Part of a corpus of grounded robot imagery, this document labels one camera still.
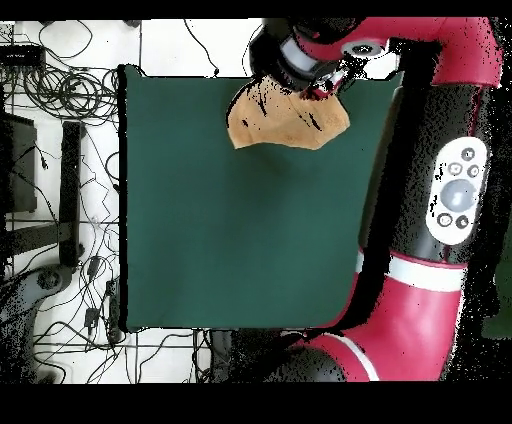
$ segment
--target black device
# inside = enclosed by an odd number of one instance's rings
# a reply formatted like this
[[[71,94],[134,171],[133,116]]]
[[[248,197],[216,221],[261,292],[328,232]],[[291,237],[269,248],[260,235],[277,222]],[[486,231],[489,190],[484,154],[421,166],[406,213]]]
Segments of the black device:
[[[34,121],[21,116],[4,114],[4,143],[11,150],[15,172],[10,173],[8,212],[34,212],[37,208],[35,194],[35,143],[37,130]]]
[[[44,70],[46,52],[43,46],[8,44],[0,46],[0,68]]]

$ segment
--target tan cloth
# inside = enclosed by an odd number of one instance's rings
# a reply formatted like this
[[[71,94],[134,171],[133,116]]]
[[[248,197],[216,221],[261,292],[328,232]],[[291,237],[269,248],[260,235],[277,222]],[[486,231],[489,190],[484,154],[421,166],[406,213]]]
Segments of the tan cloth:
[[[317,150],[350,125],[336,98],[303,100],[266,77],[252,81],[233,99],[227,113],[235,149],[258,143]]]

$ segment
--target white band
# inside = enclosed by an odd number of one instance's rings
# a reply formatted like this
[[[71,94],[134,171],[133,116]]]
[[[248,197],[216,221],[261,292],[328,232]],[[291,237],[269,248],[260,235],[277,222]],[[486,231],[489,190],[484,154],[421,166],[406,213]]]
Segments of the white band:
[[[358,252],[356,272],[362,271],[363,261],[364,255]],[[466,271],[466,268],[438,268],[391,256],[389,272],[386,275],[401,283],[419,289],[436,292],[455,292],[462,290]]]

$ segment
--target white floor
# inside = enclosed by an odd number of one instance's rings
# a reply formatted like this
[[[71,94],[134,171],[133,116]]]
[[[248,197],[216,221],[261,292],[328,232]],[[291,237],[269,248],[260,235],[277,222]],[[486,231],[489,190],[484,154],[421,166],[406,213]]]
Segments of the white floor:
[[[208,49],[212,62],[219,68],[219,77],[244,76],[245,72],[250,75],[248,57],[245,56],[244,71],[242,56],[251,35],[261,24],[261,19],[188,20],[188,22],[194,35]],[[187,32],[183,20],[143,21],[141,46],[139,29],[130,28],[121,20],[84,21],[84,23],[90,28],[94,37],[89,47],[82,54],[65,61],[70,65],[113,69],[121,63],[139,64],[139,51],[141,50],[140,64],[147,75],[213,75],[214,68],[208,62],[202,47]],[[41,28],[42,26],[38,22],[23,22],[17,25],[16,28],[16,33],[23,35],[17,35],[15,40],[27,41],[28,36],[30,40],[38,42],[38,33]],[[89,34],[86,29],[77,21],[56,22],[42,33],[42,42],[60,57],[74,55],[86,45],[88,39]],[[395,59],[389,56],[375,60],[368,68],[369,76],[379,78],[389,73],[395,63]],[[47,57],[47,61],[54,66],[59,66],[51,57]],[[95,75],[101,77],[101,72],[94,72]],[[179,101],[179,99],[170,99],[170,101]],[[16,95],[15,103],[31,105],[30,100],[23,94]],[[45,154],[48,169],[44,170],[39,166],[39,162],[36,162],[36,185],[49,200],[52,210],[57,213],[59,207],[60,163],[52,156],[55,158],[60,156],[61,123],[58,119],[38,109],[16,107],[14,113],[35,121],[38,131],[38,147],[48,153]],[[115,223],[119,216],[118,195],[112,189],[111,181],[102,166],[102,161],[104,163],[110,154],[118,151],[119,140],[116,129],[111,123],[106,123],[98,127],[88,126],[87,132],[88,136],[85,137],[82,144],[83,162],[87,166],[82,166],[81,180],[84,183],[96,177],[98,184],[91,182],[82,189],[83,209],[85,210],[82,210],[81,219],[83,223],[80,228],[80,237],[86,249],[84,258],[89,257],[91,252],[96,253],[104,231],[107,232],[106,238],[109,239],[108,246],[110,250],[117,251],[119,241],[116,234],[117,224]],[[114,176],[117,175],[117,156],[109,163],[109,170]],[[10,217],[9,226],[11,226],[12,218],[16,221],[12,223],[13,228],[34,225],[34,222],[30,222],[34,220],[52,222],[51,214],[44,199],[39,193],[37,196],[39,206],[35,213],[16,214],[14,217]],[[88,217],[91,221],[99,224],[92,225]],[[36,253],[38,251],[16,256],[14,259],[15,272],[23,269]],[[110,260],[112,260],[114,276],[118,275],[119,263],[117,258],[105,245],[102,245],[99,255],[104,257],[111,255]],[[54,249],[38,256],[32,262],[31,267],[57,260],[57,250]],[[98,294],[94,294],[94,301],[97,304],[101,303],[100,299],[105,291],[105,284],[109,275],[110,270],[104,272],[96,280],[95,285]],[[82,296],[78,295],[79,290],[77,273],[68,289],[44,302],[36,321],[35,333],[42,334],[56,321],[69,323],[75,330],[79,331],[84,324],[86,309],[86,305],[82,302]],[[60,324],[55,325],[49,334],[42,338],[40,344],[36,346],[36,351],[40,352],[37,357],[42,361],[48,360],[48,362],[64,368],[66,370],[64,383],[66,384],[86,383],[93,371],[109,355],[112,355],[112,351],[107,354],[101,350],[84,352],[84,340]],[[87,331],[84,330],[81,334],[87,336]],[[126,340],[117,349],[119,355],[107,362],[106,368],[108,370],[102,374],[101,380],[97,378],[94,382],[133,383],[135,374],[140,374],[138,366],[156,352],[163,338],[169,334],[178,334],[182,337],[166,339],[164,347],[158,354],[143,364],[140,381],[142,383],[181,383],[187,381],[191,375],[193,349],[192,337],[184,336],[191,334],[191,331],[150,329],[138,334],[138,341],[135,335],[127,335]],[[106,341],[101,323],[95,341],[96,343]],[[57,354],[49,358],[52,352],[57,351]],[[207,349],[201,349],[199,365],[202,369],[205,369],[208,367],[208,363],[209,352]],[[100,376],[101,369],[92,378]],[[60,370],[56,370],[56,372],[59,374],[57,381],[60,381],[63,374]]]

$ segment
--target chair wheel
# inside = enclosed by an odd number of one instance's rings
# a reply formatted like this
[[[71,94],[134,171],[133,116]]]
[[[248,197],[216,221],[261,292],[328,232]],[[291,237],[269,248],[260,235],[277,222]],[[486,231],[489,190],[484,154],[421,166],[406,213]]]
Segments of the chair wheel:
[[[141,22],[142,21],[123,21],[126,25],[132,27],[132,28],[137,28],[140,26]]]
[[[47,371],[41,375],[41,377],[37,381],[37,384],[55,384],[56,379],[56,373],[54,373],[53,371]]]

